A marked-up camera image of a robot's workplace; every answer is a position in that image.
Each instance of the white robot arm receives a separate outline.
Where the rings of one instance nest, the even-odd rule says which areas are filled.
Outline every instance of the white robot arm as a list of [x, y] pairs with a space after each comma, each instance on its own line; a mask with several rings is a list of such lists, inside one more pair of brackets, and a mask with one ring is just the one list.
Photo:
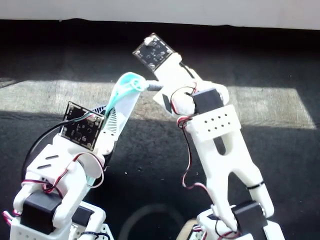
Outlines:
[[[209, 240], [223, 239], [233, 232], [242, 240], [284, 240], [278, 224], [268, 221], [274, 206], [258, 167], [253, 163], [241, 124], [225, 86], [203, 81], [182, 64], [182, 58], [156, 34], [145, 38], [133, 54], [163, 84], [154, 96], [167, 113], [178, 118], [194, 142], [204, 173], [211, 208], [199, 214], [199, 226]], [[225, 154], [214, 139], [221, 137]], [[228, 201], [228, 176], [233, 172], [245, 184], [251, 200], [234, 207]]]
[[[68, 103], [64, 121], [38, 138], [26, 157], [21, 190], [13, 202], [15, 217], [7, 211], [2, 214], [11, 226], [10, 240], [113, 240], [104, 223], [105, 211], [83, 199], [103, 183], [140, 93], [161, 87], [128, 72], [117, 81], [107, 105], [88, 110]], [[52, 144], [30, 162], [37, 144], [58, 128]]]

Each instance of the floor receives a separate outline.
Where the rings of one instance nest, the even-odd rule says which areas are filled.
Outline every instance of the floor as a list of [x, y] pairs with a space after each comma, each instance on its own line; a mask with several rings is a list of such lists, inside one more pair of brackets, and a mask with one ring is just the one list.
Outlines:
[[[106, 103], [125, 72], [155, 79], [131, 53], [156, 32], [204, 80], [228, 87], [247, 147], [273, 200], [272, 219], [285, 239], [318, 236], [318, 31], [83, 20], [0, 21], [0, 31], [2, 210], [12, 207], [32, 142], [60, 121], [68, 101], [88, 108]], [[176, 239], [184, 223], [211, 204], [201, 189], [181, 186], [186, 144], [174, 119], [152, 96], [142, 94], [104, 184], [86, 197], [106, 210], [106, 222], [119, 240], [126, 235], [129, 240]], [[205, 182], [197, 156], [187, 179], [194, 181]], [[234, 175], [228, 196], [232, 204], [249, 197]], [[149, 214], [128, 229], [128, 218], [144, 213]], [[0, 238], [9, 239], [9, 232], [0, 221]]]

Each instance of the white wall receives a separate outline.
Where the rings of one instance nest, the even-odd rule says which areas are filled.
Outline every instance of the white wall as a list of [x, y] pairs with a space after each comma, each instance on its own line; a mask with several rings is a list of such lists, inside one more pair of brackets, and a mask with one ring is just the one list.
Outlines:
[[320, 29], [320, 0], [0, 0], [0, 19]]

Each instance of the cable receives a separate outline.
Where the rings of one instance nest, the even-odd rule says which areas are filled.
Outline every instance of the cable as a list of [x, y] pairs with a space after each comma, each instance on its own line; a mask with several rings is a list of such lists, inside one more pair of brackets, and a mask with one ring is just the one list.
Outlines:
[[10, 213], [8, 211], [3, 211], [2, 212], [2, 216], [3, 216], [3, 219], [4, 221], [6, 222], [6, 224], [8, 224], [9, 226], [11, 226], [12, 224], [12, 220], [14, 219]]
[[194, 226], [192, 228], [192, 231], [196, 233], [203, 232], [201, 240], [205, 240], [207, 238], [207, 235], [208, 235], [207, 231], [204, 231], [199, 225]]
[[28, 165], [31, 163], [32, 159], [31, 159], [31, 154], [34, 152], [34, 150], [36, 149], [36, 147], [39, 145], [39, 143], [44, 140], [50, 133], [52, 133], [54, 130], [63, 127], [65, 125], [68, 124], [73, 124], [76, 122], [79, 122], [81, 120], [84, 120], [88, 117], [91, 116], [91, 112], [86, 113], [85, 115], [81, 116], [81, 117], [77, 117], [71, 120], [64, 120], [60, 123], [58, 123], [57, 125], [53, 126], [52, 128], [50, 128], [49, 130], [47, 130], [46, 132], [44, 132], [40, 137], [37, 138], [37, 140], [33, 143], [33, 145], [31, 146], [31, 148], [29, 149], [28, 153], [25, 156], [23, 165], [22, 165], [22, 170], [21, 170], [21, 182], [25, 179], [26, 177], [26, 173], [27, 173], [27, 167]]
[[196, 92], [197, 83], [195, 82], [195, 86], [194, 86], [194, 87], [192, 87], [192, 86], [183, 86], [183, 87], [180, 87], [180, 88], [178, 88], [177, 90], [175, 90], [175, 91], [171, 94], [171, 97], [170, 97], [170, 105], [171, 105], [171, 108], [172, 108], [173, 112], [174, 112], [175, 114], [177, 114], [177, 115], [179, 115], [179, 113], [176, 111], [176, 108], [175, 108], [175, 106], [174, 106], [174, 104], [173, 104], [173, 102], [172, 102], [172, 98], [173, 98], [174, 94], [175, 94], [177, 91], [179, 91], [179, 90], [181, 90], [181, 89], [184, 89], [184, 88], [193, 89], [192, 92], [191, 92], [191, 94], [194, 94], [194, 93]]
[[78, 153], [78, 154], [72, 159], [72, 161], [68, 164], [68, 166], [67, 166], [66, 169], [63, 171], [63, 173], [54, 181], [54, 183], [53, 183], [53, 185], [52, 185], [51, 187], [46, 188], [46, 186], [44, 186], [44, 187], [45, 187], [45, 188], [43, 189], [44, 192], [47, 193], [47, 194], [52, 193], [52, 192], [55, 190], [55, 188], [57, 187], [57, 185], [58, 185], [58, 183], [60, 182], [60, 180], [61, 180], [61, 179], [67, 174], [67, 172], [69, 171], [69, 170], [68, 170], [69, 165], [70, 165], [72, 162], [78, 161], [78, 159], [79, 159], [80, 156], [86, 155], [86, 154], [87, 154], [87, 155], [90, 155], [91, 157], [94, 158], [94, 160], [96, 160], [96, 162], [97, 162], [97, 164], [98, 164], [98, 166], [99, 166], [99, 168], [100, 168], [100, 172], [101, 172], [101, 181], [100, 181], [97, 185], [94, 185], [94, 186], [87, 185], [87, 186], [88, 186], [89, 188], [91, 188], [91, 189], [95, 189], [95, 188], [99, 187], [99, 186], [104, 182], [104, 179], [105, 179], [103, 166], [102, 166], [100, 160], [98, 159], [98, 157], [97, 157], [95, 154], [93, 154], [93, 153], [91, 153], [91, 152], [80, 152], [80, 153]]
[[183, 64], [182, 61], [179, 63], [179, 65], [180, 65], [181, 67], [183, 67], [183, 68], [187, 71], [187, 73], [190, 75], [190, 77], [191, 77], [192, 79], [195, 78], [195, 76], [190, 72], [190, 70], [187, 68], [187, 66]]
[[89, 185], [89, 184], [88, 184], [87, 186], [88, 186], [89, 188], [91, 188], [91, 189], [96, 189], [96, 188], [100, 187], [101, 184], [102, 184], [102, 183], [104, 182], [104, 180], [105, 180], [105, 172], [104, 172], [104, 167], [102, 166], [99, 158], [98, 158], [95, 154], [93, 154], [93, 153], [91, 153], [91, 152], [82, 152], [82, 153], [80, 153], [80, 154], [88, 154], [88, 155], [92, 156], [92, 157], [95, 159], [96, 163], [98, 164], [98, 166], [99, 166], [99, 168], [100, 168], [100, 172], [101, 172], [101, 180], [100, 180], [100, 182], [99, 182], [98, 184], [96, 184], [96, 185]]
[[186, 130], [185, 130], [185, 127], [186, 127], [186, 124], [189, 120], [191, 120], [191, 116], [181, 116], [178, 118], [177, 120], [177, 126], [178, 128], [180, 128], [183, 132], [183, 136], [185, 138], [185, 141], [186, 141], [186, 146], [187, 146], [187, 150], [188, 150], [188, 157], [189, 157], [189, 161], [188, 161], [188, 166], [182, 176], [182, 179], [181, 179], [181, 183], [182, 183], [182, 186], [188, 190], [190, 189], [193, 189], [194, 187], [201, 187], [203, 188], [206, 193], [209, 195], [208, 193], [208, 189], [207, 187], [203, 184], [203, 183], [200, 183], [200, 182], [195, 182], [194, 184], [192, 184], [191, 186], [187, 186], [186, 183], [185, 183], [185, 178], [192, 166], [192, 152], [191, 152], [191, 147], [190, 147], [190, 143], [189, 143], [189, 140], [188, 140], [188, 137], [187, 137], [187, 133], [186, 133]]
[[[45, 189], [50, 189], [52, 187], [52, 184], [47, 181], [40, 181], [40, 180], [34, 180], [34, 179], [25, 179], [22, 181], [21, 185], [23, 186], [26, 183], [43, 184], [43, 186], [46, 186]], [[56, 186], [54, 186], [54, 189], [57, 191], [60, 198], [64, 197], [62, 192]]]
[[85, 234], [89, 234], [89, 235], [95, 235], [95, 239], [98, 239], [99, 236], [104, 236], [107, 237], [108, 240], [111, 240], [109, 234], [104, 233], [104, 232], [94, 232], [94, 231], [84, 231], [80, 234], [80, 236], [85, 235]]
[[226, 232], [226, 233], [224, 233], [224, 234], [221, 235], [220, 233], [218, 233], [218, 228], [217, 228], [217, 226], [218, 226], [218, 220], [215, 221], [215, 226], [214, 226], [214, 231], [215, 231], [215, 233], [219, 236], [218, 240], [223, 240], [223, 239], [236, 239], [236, 238], [239, 237], [239, 235], [240, 235], [240, 232], [239, 232], [239, 231], [237, 231], [237, 232], [228, 231], [228, 232]]

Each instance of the circuit board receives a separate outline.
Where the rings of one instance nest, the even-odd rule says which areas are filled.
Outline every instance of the circuit board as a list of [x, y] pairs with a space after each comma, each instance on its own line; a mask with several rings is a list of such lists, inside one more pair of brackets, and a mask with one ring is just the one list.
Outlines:
[[154, 72], [172, 53], [171, 47], [152, 33], [132, 54]]
[[63, 120], [81, 118], [84, 115], [88, 117], [63, 126], [60, 129], [60, 136], [93, 151], [105, 116], [69, 101]]

